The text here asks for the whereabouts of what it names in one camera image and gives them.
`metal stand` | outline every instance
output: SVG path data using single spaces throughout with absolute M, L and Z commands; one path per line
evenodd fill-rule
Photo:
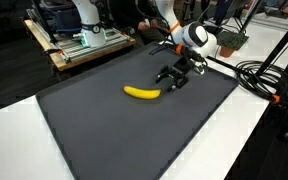
M 283 38 L 280 40 L 280 42 L 276 45 L 276 47 L 273 49 L 271 54 L 266 58 L 262 66 L 259 68 L 259 70 L 256 72 L 256 76 L 261 76 L 264 71 L 270 66 L 270 64 L 273 62 L 273 60 L 276 58 L 276 56 L 283 50 L 285 45 L 288 43 L 288 31 L 283 36 Z
M 245 76 L 248 76 L 248 77 L 252 77 L 252 76 L 253 76 L 253 75 L 251 75 L 250 73 L 248 73 L 248 72 L 246 72 L 246 71 L 242 71 L 242 70 L 240 70 L 240 69 L 238 69 L 238 68 L 236 68 L 236 67 L 234 67 L 234 66 L 232 66 L 232 65 L 230 65 L 230 64 L 227 64 L 227 63 L 225 63 L 225 62 L 223 62 L 223 61 L 220 61 L 220 60 L 218 60 L 218 59 L 216 59 L 216 58 L 213 58 L 213 57 L 208 56 L 207 59 L 209 59 L 209 60 L 211 60 L 211 61 L 213 61 L 213 62 L 215 62 L 215 63 L 218 63 L 218 64 L 220 64 L 220 65 L 222 65 L 222 66 L 224 66 L 224 67 L 227 67 L 227 68 L 229 68 L 229 69 L 232 69 L 234 72 L 239 72 L 239 73 L 244 74 Z M 268 81 L 267 79 L 264 79 L 264 78 L 261 78 L 261 77 L 259 77 L 259 79 L 260 79 L 261 82 L 263 82 L 264 84 L 266 84 L 266 85 L 268 85 L 268 86 L 270 86 L 270 87 L 272 87 L 272 88 L 276 88 L 276 84 L 275 84 L 275 83 L 272 83 L 272 82 Z
M 241 29 L 239 30 L 238 33 L 234 33 L 234 32 L 228 32 L 228 31 L 223 31 L 223 28 L 221 27 L 205 27 L 206 30 L 208 30 L 209 32 L 214 31 L 215 32 L 215 36 L 218 39 L 218 45 L 222 45 L 224 41 L 227 40 L 227 38 L 231 35 L 231 34 L 236 34 L 236 35 L 242 35 L 243 37 L 243 42 L 241 43 L 240 47 L 238 47 L 236 50 L 239 50 L 244 44 L 245 42 L 248 40 L 248 36 L 246 36 L 244 34 L 244 31 L 246 30 L 247 26 L 249 25 L 249 23 L 251 22 L 251 20 L 253 19 L 254 15 L 256 14 L 258 7 L 262 4 L 262 0 L 258 0 L 256 1 L 254 7 L 252 8 L 252 10 L 250 11 L 249 15 L 247 16 L 245 22 L 242 24 Z M 236 14 L 233 16 L 234 18 L 240 18 L 242 14 L 242 11 L 236 12 Z

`table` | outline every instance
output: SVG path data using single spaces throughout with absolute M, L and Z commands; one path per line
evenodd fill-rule
M 39 31 L 39 29 L 34 25 L 34 22 L 32 20 L 25 20 L 24 21 L 28 31 L 33 34 L 33 36 L 37 39 L 37 41 L 39 42 L 39 44 L 43 47 L 44 50 L 48 50 L 48 49 L 54 49 L 54 47 L 51 45 L 51 43 L 43 36 L 43 34 Z M 96 52 L 94 54 L 92 54 L 91 56 L 87 56 L 82 58 L 81 60 L 77 60 L 77 61 L 72 61 L 69 63 L 66 63 L 63 58 L 57 54 L 51 54 L 50 58 L 52 63 L 55 65 L 55 67 L 59 70 L 59 71 L 64 71 L 70 68 L 73 68 L 75 66 L 78 66 L 80 64 L 83 64 L 85 62 L 97 59 L 99 57 L 102 57 L 104 55 L 119 51 L 121 49 L 133 46 L 135 44 L 135 39 L 130 38 L 129 41 L 125 41 L 122 44 L 119 44 L 117 46 L 112 46 L 111 48 L 108 48 L 104 51 L 99 51 Z
M 231 65 L 243 60 L 263 61 L 285 31 L 250 24 L 247 33 L 250 39 L 239 52 L 229 59 L 218 59 Z M 277 61 L 283 68 L 287 64 L 288 49 Z M 209 61 L 209 66 L 234 75 L 213 62 Z M 224 179 L 268 104 L 236 88 L 161 179 Z M 0 110 L 0 179 L 73 179 L 35 96 Z
M 245 17 L 242 17 L 242 20 L 246 20 L 246 18 L 249 16 L 250 12 L 253 10 L 254 6 L 256 5 L 258 0 L 254 0 L 251 7 L 249 8 L 249 11 L 247 11 Z M 274 16 L 268 16 L 264 12 L 257 13 L 254 15 L 251 22 L 259 24 L 261 26 L 267 26 L 267 27 L 274 27 L 278 29 L 288 30 L 288 18 L 277 18 Z

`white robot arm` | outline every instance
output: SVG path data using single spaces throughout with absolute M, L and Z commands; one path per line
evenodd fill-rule
M 105 31 L 100 25 L 98 10 L 90 0 L 72 0 L 82 20 L 82 44 L 99 47 L 106 43 Z
M 155 2 L 161 16 L 168 22 L 169 33 L 176 44 L 187 46 L 202 58 L 214 52 L 217 40 L 200 23 L 193 22 L 184 27 L 180 26 L 173 10 L 174 0 L 155 0 Z

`floor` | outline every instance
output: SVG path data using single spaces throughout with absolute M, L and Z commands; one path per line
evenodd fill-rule
M 0 108 L 59 83 L 31 39 L 21 35 L 16 41 L 9 41 L 0 43 Z M 275 107 L 268 109 L 226 179 L 288 179 L 288 142 L 278 138 L 286 128 L 288 115 Z

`person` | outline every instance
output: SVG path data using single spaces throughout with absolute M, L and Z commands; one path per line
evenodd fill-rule
M 154 41 L 160 42 L 165 39 L 157 29 L 157 20 L 149 18 L 156 17 L 157 12 L 154 11 L 148 0 L 138 0 L 138 9 L 149 17 L 138 11 L 135 0 L 110 0 L 109 6 L 117 27 L 119 29 L 133 28 L 135 32 L 131 33 L 131 37 L 140 45 Z
M 194 16 L 194 8 L 195 8 L 195 1 L 196 0 L 190 0 L 190 14 L 188 16 L 187 19 L 185 20 L 191 20 L 193 19 Z M 207 7 L 210 4 L 211 0 L 201 0 L 201 9 L 202 9 L 202 13 L 205 11 L 205 13 L 203 14 L 203 16 L 201 17 L 201 22 L 203 22 L 204 20 L 208 19 L 207 16 Z

